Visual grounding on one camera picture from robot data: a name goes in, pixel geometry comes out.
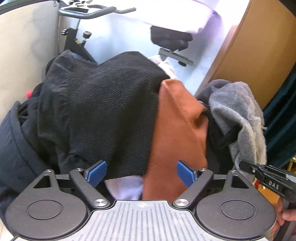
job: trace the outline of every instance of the curtain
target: curtain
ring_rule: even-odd
[[[283,167],[296,154],[296,65],[263,113],[267,164]]]

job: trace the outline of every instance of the blue gripper pad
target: blue gripper pad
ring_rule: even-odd
[[[177,162],[177,174],[186,187],[190,187],[195,182],[194,173],[182,162]]]
[[[88,169],[87,176],[85,179],[93,186],[96,187],[100,181],[106,176],[107,173],[107,163],[103,161],[92,170]]]

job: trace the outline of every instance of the adjustment knob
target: adjustment knob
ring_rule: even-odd
[[[68,29],[64,28],[64,30],[62,31],[62,35],[66,36],[68,34]]]
[[[91,37],[91,35],[92,35],[91,32],[86,31],[86,32],[83,33],[83,38],[84,39],[89,39]]]

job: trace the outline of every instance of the rust brown cloth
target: rust brown cloth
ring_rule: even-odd
[[[204,111],[204,105],[186,90],[181,81],[162,81],[142,200],[172,203],[186,190],[177,175],[179,160],[196,169],[207,168],[208,118]]]

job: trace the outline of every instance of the gray ribbed plate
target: gray ribbed plate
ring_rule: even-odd
[[[117,201],[94,211],[87,224],[61,241],[221,241],[204,231],[191,212],[167,201]]]

